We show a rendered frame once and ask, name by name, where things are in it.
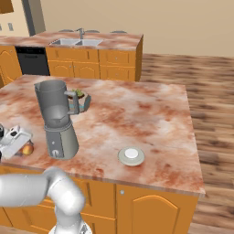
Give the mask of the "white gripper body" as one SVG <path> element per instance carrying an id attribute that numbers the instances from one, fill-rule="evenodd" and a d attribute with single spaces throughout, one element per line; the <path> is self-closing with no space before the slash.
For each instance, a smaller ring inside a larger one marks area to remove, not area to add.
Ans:
<path id="1" fill-rule="evenodd" d="M 5 128 L 3 136 L 0 137 L 0 156 L 3 159 L 10 159 L 31 140 L 32 136 L 32 133 L 21 127 Z"/>

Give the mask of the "yellow red mango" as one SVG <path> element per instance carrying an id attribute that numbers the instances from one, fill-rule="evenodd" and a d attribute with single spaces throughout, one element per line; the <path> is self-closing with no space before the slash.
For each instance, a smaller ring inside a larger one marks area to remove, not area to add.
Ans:
<path id="1" fill-rule="evenodd" d="M 32 144 L 25 144 L 20 150 L 20 153 L 22 155 L 31 155 L 33 152 L 34 152 L 34 146 Z"/>

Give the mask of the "grey blender with jar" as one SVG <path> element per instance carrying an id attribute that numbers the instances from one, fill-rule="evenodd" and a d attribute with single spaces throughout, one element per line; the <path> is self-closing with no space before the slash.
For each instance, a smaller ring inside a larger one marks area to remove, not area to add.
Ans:
<path id="1" fill-rule="evenodd" d="M 49 156 L 69 160 L 79 150 L 71 115 L 79 114 L 75 91 L 67 90 L 62 80 L 45 80 L 35 84 L 38 105 L 44 119 Z"/>

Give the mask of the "grey round blender lid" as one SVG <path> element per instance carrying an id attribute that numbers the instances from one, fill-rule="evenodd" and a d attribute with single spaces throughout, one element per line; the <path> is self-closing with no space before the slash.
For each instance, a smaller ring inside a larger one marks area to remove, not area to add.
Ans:
<path id="1" fill-rule="evenodd" d="M 144 152 L 134 146 L 124 147 L 118 153 L 119 161 L 128 166 L 137 166 L 144 161 Z"/>

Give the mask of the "bowl with green plant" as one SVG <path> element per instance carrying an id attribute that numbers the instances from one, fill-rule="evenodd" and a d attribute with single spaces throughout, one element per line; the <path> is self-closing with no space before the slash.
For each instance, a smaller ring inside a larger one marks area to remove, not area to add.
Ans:
<path id="1" fill-rule="evenodd" d="M 80 112 L 87 111 L 90 107 L 91 96 L 85 90 L 76 89 L 73 91 L 75 91 L 78 96 Z M 69 99 L 69 107 L 74 111 L 75 107 L 73 104 L 73 99 L 70 95 L 68 96 L 68 99 Z"/>

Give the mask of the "black dishwasher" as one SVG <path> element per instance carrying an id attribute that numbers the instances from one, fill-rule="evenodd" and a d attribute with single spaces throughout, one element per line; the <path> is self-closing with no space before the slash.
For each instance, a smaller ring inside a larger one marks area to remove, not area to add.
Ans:
<path id="1" fill-rule="evenodd" d="M 45 48 L 16 47 L 16 54 L 22 74 L 42 76 L 50 75 Z"/>

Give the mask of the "steel double sink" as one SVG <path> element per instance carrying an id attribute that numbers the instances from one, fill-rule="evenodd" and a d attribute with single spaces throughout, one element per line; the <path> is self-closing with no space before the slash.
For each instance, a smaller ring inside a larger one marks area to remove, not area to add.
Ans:
<path id="1" fill-rule="evenodd" d="M 49 45 L 97 47 L 102 41 L 102 39 L 59 38 Z"/>

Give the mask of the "steel tap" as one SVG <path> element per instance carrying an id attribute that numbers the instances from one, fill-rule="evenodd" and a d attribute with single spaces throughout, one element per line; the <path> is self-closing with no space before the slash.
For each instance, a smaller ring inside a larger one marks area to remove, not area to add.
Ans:
<path id="1" fill-rule="evenodd" d="M 79 31 L 80 32 L 80 39 L 83 39 L 83 36 L 85 34 L 84 28 L 80 27 L 80 28 L 76 29 L 75 31 L 77 31 L 77 32 Z"/>

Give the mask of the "grey fridge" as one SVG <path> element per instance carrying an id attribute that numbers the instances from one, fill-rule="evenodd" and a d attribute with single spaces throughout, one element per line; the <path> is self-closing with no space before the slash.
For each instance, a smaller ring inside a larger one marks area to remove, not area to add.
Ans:
<path id="1" fill-rule="evenodd" d="M 34 36 L 46 30 L 40 0 L 22 0 L 28 33 Z"/>

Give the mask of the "orange cupboard run with worktop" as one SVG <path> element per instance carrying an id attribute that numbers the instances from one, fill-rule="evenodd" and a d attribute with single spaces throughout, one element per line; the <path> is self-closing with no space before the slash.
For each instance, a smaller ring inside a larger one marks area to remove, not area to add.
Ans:
<path id="1" fill-rule="evenodd" d="M 141 78 L 142 35 L 86 33 L 85 39 L 98 39 L 96 47 L 61 46 L 60 38 L 76 38 L 78 32 L 43 32 L 33 37 L 0 36 L 0 87 L 22 75 L 16 47 L 41 47 L 47 52 L 52 76 L 101 80 L 138 81 Z"/>

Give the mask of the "orange arched cupboard door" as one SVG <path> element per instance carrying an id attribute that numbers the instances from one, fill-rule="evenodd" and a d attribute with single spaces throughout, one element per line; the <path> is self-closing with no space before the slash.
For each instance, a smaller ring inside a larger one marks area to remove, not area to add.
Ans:
<path id="1" fill-rule="evenodd" d="M 117 185 L 117 234 L 187 234 L 197 201 L 193 196 Z"/>

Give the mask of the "orange wall cupboard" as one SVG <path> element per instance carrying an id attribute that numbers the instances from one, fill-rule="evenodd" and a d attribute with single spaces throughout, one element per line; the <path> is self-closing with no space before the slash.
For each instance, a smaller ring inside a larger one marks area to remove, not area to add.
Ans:
<path id="1" fill-rule="evenodd" d="M 0 0 L 0 14 L 12 13 L 14 11 L 11 0 Z"/>

